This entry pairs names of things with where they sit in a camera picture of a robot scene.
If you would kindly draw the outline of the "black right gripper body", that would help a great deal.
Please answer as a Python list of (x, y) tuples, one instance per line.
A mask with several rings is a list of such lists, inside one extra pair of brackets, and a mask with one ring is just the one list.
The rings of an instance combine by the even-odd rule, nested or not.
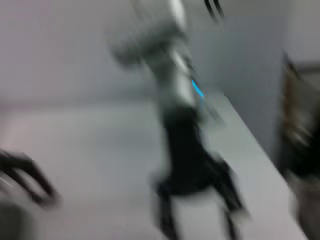
[(209, 188), (233, 195), (230, 166), (206, 150), (200, 135), (198, 113), (188, 107), (163, 119), (168, 172), (153, 187), (159, 197), (186, 197)]

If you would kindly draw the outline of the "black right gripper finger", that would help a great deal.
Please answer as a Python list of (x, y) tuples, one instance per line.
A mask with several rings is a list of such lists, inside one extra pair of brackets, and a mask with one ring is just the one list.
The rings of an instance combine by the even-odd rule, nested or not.
[(218, 183), (217, 193), (223, 204), (223, 226), (227, 240), (241, 240), (249, 212), (231, 175), (227, 174)]
[(156, 200), (155, 215), (158, 229), (168, 240), (179, 240), (170, 188), (165, 184), (159, 184), (156, 188)]

